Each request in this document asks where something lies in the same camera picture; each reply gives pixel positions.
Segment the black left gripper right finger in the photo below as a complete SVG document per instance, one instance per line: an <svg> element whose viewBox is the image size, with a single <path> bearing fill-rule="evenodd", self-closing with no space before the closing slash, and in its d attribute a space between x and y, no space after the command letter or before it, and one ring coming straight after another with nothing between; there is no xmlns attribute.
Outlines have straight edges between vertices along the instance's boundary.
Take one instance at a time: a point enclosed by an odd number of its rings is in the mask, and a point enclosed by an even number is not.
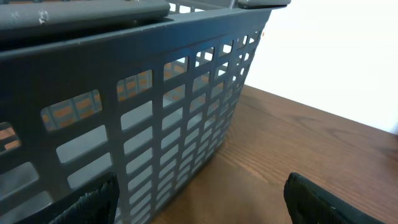
<svg viewBox="0 0 398 224"><path fill-rule="evenodd" d="M296 172L285 182L284 200L293 224L382 223Z"/></svg>

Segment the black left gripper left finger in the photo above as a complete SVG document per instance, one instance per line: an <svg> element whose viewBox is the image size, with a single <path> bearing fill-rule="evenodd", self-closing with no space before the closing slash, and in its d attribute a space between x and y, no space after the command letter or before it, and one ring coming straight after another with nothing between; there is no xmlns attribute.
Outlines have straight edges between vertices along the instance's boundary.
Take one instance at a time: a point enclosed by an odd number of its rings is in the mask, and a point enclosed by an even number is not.
<svg viewBox="0 0 398 224"><path fill-rule="evenodd" d="M107 172L17 224L113 224L119 195L117 175Z"/></svg>

